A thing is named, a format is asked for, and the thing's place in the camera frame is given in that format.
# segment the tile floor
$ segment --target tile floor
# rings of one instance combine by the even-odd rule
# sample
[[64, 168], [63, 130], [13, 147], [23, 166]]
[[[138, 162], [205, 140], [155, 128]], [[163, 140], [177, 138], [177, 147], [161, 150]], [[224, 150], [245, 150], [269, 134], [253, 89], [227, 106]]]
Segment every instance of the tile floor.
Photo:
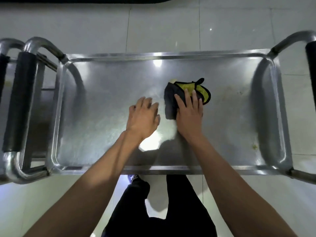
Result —
[[[172, 0], [157, 5], [0, 6], [0, 38], [41, 36], [66, 53], [205, 51], [270, 48], [287, 35], [316, 30], [316, 0]], [[280, 55], [294, 166], [316, 173], [316, 113], [304, 45]], [[54, 83], [53, 75], [47, 83]], [[28, 185], [0, 186], [1, 236], [22, 236], [77, 180], [54, 176]], [[190, 181], [219, 236], [232, 236], [201, 175]], [[151, 216], [165, 217], [165, 176], [148, 176]], [[314, 236], [316, 186], [284, 176], [244, 176], [296, 231]], [[121, 176], [100, 223], [100, 236], [127, 185]]]

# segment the forearm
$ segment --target forearm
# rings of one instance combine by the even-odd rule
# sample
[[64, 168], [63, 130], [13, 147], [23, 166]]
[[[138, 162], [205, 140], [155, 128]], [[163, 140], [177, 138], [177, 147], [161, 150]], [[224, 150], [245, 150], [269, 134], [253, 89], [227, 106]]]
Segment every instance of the forearm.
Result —
[[208, 187], [234, 236], [296, 236], [286, 222], [201, 136], [192, 143]]
[[31, 227], [25, 237], [89, 237], [112, 197], [124, 164], [136, 146], [137, 142], [129, 133], [122, 133], [116, 143]]

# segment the tray rim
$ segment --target tray rim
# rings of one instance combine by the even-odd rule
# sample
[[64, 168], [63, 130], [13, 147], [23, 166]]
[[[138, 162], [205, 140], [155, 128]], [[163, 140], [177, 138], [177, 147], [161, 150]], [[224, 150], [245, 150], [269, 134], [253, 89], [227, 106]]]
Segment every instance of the tray rim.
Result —
[[[271, 71], [273, 81], [273, 92], [276, 99], [278, 128], [280, 133], [281, 149], [284, 151], [283, 159], [287, 156], [292, 157], [290, 147], [290, 136], [287, 124], [285, 100], [281, 80], [280, 63], [278, 57], [271, 58], [268, 53], [270, 49], [253, 49], [242, 51], [189, 51], [189, 52], [148, 52], [148, 53], [101, 53], [101, 54], [66, 54], [67, 61], [59, 63], [56, 74], [56, 86], [53, 99], [53, 118], [49, 132], [49, 145], [45, 165], [50, 174], [83, 174], [90, 166], [67, 167], [62, 166], [57, 161], [59, 123], [62, 107], [63, 90], [65, 87], [65, 72], [69, 65], [82, 61], [134, 61], [134, 60], [155, 60], [155, 59], [207, 59], [234, 57], [262, 57], [267, 59], [273, 65], [274, 71]], [[183, 172], [201, 174], [201, 168], [184, 167], [184, 166], [156, 166], [150, 168], [146, 166], [125, 166], [122, 174], [131, 173], [137, 170], [142, 174], [166, 174], [169, 172]], [[279, 169], [276, 166], [232, 166], [239, 174], [244, 175], [276, 175], [284, 174], [288, 170]]]

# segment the blue shoe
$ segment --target blue shoe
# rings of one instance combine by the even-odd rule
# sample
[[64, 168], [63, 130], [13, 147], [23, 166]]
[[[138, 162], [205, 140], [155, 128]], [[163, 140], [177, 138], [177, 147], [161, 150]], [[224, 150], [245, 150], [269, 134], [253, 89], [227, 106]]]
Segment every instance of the blue shoe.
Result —
[[139, 175], [127, 175], [128, 180], [132, 183], [135, 179], [140, 179]]

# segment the microfiber cloth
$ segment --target microfiber cloth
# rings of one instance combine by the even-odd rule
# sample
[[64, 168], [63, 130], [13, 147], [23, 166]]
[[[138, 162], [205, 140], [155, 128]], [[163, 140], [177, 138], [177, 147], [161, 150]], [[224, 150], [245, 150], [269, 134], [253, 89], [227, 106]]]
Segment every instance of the microfiber cloth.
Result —
[[184, 90], [188, 89], [189, 94], [191, 96], [192, 101], [192, 91], [195, 90], [197, 93], [197, 98], [202, 99], [203, 105], [207, 104], [211, 99], [211, 93], [208, 89], [206, 89], [201, 84], [204, 82], [204, 78], [200, 78], [196, 82], [179, 82], [175, 79], [170, 80], [168, 82], [165, 93], [164, 93], [164, 100], [165, 100], [165, 115], [166, 119], [168, 120], [175, 120], [177, 117], [177, 109], [178, 104], [176, 99], [174, 98], [175, 94], [178, 94], [180, 98], [185, 103], [185, 95]]

